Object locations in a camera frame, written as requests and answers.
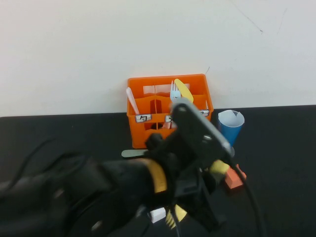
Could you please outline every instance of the paper cup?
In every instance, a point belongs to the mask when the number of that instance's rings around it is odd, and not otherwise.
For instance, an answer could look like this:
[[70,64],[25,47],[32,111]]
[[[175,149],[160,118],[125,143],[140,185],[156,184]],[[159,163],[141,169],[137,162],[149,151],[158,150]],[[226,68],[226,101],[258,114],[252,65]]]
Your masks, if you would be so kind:
[[245,118],[240,112],[225,110],[218,114],[218,121],[220,132],[232,146],[245,123]]

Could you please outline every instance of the pink object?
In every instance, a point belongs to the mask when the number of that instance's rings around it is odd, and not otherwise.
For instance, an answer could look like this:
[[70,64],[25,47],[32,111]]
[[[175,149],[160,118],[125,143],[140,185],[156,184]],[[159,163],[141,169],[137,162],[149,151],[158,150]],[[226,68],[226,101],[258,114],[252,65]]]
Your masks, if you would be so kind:
[[[241,173],[244,176],[244,178],[246,179],[246,177],[247,177],[246,174],[242,171],[241,171]],[[226,172],[225,182],[230,189],[234,189],[236,187],[243,185],[241,179],[239,179],[238,175],[231,167]]]

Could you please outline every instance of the white plastic fork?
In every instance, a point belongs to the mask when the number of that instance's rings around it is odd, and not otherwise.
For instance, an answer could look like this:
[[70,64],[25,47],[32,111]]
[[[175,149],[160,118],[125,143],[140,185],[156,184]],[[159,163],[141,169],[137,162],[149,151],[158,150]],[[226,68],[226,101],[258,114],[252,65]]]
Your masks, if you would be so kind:
[[181,97],[181,92],[179,91],[177,85],[172,81],[171,82],[171,89],[170,89],[170,99],[172,102],[175,101],[175,99]]
[[[172,102],[174,102],[177,98],[181,97],[181,92],[179,91],[177,85],[172,81],[171,82],[171,88],[170,88],[170,99]],[[171,123],[170,122],[165,122],[163,124],[163,128],[170,128]]]

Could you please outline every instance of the black table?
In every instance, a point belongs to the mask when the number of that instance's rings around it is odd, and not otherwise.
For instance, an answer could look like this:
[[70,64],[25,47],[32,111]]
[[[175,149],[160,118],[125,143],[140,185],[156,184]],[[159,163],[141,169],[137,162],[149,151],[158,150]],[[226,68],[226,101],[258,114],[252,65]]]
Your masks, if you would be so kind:
[[[234,145],[235,159],[261,205],[269,236],[314,236],[316,106],[236,110],[245,116],[245,125]],[[220,111],[213,113],[214,123]],[[48,136],[60,139],[34,156],[27,173],[41,170],[66,150],[83,151],[103,161],[120,159],[122,150],[132,148],[123,113],[0,118],[0,181],[10,179],[23,157]],[[216,212],[226,215],[225,227],[208,235],[194,220],[185,218],[181,223],[185,237],[257,236],[243,190],[229,194],[219,188],[212,201]],[[144,221],[132,220],[113,236],[139,236],[144,225]],[[145,234],[155,235],[175,236],[175,232],[160,221]]]

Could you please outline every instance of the orange plastic caddy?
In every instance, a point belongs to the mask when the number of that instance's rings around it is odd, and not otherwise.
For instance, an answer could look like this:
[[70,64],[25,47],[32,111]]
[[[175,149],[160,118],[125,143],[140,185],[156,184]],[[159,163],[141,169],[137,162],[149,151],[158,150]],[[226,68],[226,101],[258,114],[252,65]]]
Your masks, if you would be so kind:
[[175,130],[174,128],[161,128],[165,122],[172,121],[170,87],[171,82],[175,79],[179,79],[189,87],[195,106],[208,120],[211,119],[214,109],[204,74],[130,78],[128,86],[133,92],[139,110],[139,115],[136,115],[127,100],[127,116],[133,148],[145,148],[145,142],[152,133],[160,133],[163,138],[166,138]]

